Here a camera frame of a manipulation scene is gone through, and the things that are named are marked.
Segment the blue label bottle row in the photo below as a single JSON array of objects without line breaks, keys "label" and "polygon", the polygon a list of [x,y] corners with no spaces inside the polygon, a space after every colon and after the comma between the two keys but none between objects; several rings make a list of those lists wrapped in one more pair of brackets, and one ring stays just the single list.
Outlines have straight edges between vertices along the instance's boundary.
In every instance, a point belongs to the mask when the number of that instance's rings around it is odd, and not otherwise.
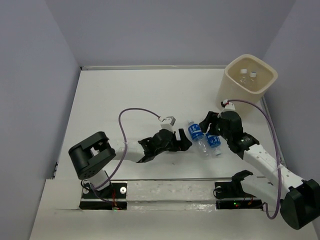
[{"label": "blue label bottle row", "polygon": [[210,149],[212,150],[213,154],[215,156],[220,156],[221,153],[221,141],[219,136],[217,135],[212,135],[210,133],[206,133],[205,134],[208,145],[210,147]]},{"label": "blue label bottle row", "polygon": [[257,86],[257,72],[251,71],[248,75],[246,85],[249,89],[254,89]]},{"label": "blue label bottle row", "polygon": [[209,159],[211,157],[210,147],[208,145],[206,136],[200,128],[200,125],[193,120],[188,120],[187,131],[191,137],[192,144],[195,146],[198,154],[203,159]]}]

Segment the clear unlabelled bottle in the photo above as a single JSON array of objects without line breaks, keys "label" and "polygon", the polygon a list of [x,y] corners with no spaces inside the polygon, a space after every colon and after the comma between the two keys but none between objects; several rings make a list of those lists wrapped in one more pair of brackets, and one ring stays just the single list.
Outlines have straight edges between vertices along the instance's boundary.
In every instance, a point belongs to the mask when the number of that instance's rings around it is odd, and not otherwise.
[{"label": "clear unlabelled bottle", "polygon": [[240,73],[239,73],[239,83],[244,86],[246,85],[247,81],[248,81],[247,69],[243,68],[240,70]]}]

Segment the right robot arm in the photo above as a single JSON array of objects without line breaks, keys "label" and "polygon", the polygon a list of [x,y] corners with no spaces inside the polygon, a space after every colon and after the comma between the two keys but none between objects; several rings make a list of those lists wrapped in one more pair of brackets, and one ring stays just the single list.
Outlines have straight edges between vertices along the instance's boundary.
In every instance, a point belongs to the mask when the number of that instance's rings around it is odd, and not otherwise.
[{"label": "right robot arm", "polygon": [[244,132],[242,120],[235,111],[209,111],[199,124],[204,133],[221,136],[229,149],[252,165],[276,187],[272,200],[264,189],[260,199],[274,203],[275,212],[293,229],[299,230],[320,216],[320,185],[313,179],[305,180],[275,160],[252,135]]}]

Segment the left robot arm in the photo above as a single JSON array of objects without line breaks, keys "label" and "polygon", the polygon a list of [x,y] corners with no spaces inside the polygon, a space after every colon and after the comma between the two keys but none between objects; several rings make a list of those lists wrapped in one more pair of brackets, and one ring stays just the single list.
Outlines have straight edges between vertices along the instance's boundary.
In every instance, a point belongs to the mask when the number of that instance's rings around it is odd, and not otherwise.
[{"label": "left robot arm", "polygon": [[148,163],[165,152],[185,152],[192,142],[184,130],[175,131],[161,129],[152,137],[134,142],[119,142],[112,148],[105,132],[98,131],[68,150],[75,172],[79,180],[87,181],[83,187],[93,193],[96,198],[106,199],[115,192],[111,177],[104,167],[112,160],[120,163],[129,160],[137,164]]}]

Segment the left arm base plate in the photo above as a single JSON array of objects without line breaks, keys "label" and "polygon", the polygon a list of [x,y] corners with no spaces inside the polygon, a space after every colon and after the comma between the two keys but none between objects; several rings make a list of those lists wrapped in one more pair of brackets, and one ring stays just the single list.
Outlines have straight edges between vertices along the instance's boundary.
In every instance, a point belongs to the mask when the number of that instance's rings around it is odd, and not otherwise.
[{"label": "left arm base plate", "polygon": [[93,191],[88,181],[81,182],[82,193],[79,202],[81,210],[121,211],[127,209],[126,181],[112,181],[109,186]]}]

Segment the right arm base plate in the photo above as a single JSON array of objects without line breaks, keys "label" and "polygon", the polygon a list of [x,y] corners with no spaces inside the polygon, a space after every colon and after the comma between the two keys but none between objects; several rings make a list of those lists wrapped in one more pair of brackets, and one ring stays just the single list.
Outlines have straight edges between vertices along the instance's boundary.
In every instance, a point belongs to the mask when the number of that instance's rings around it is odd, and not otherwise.
[{"label": "right arm base plate", "polygon": [[248,170],[237,172],[230,181],[218,181],[214,183],[212,191],[216,198],[217,210],[260,209],[263,210],[263,202],[254,195],[244,192],[242,181],[253,173]]}]

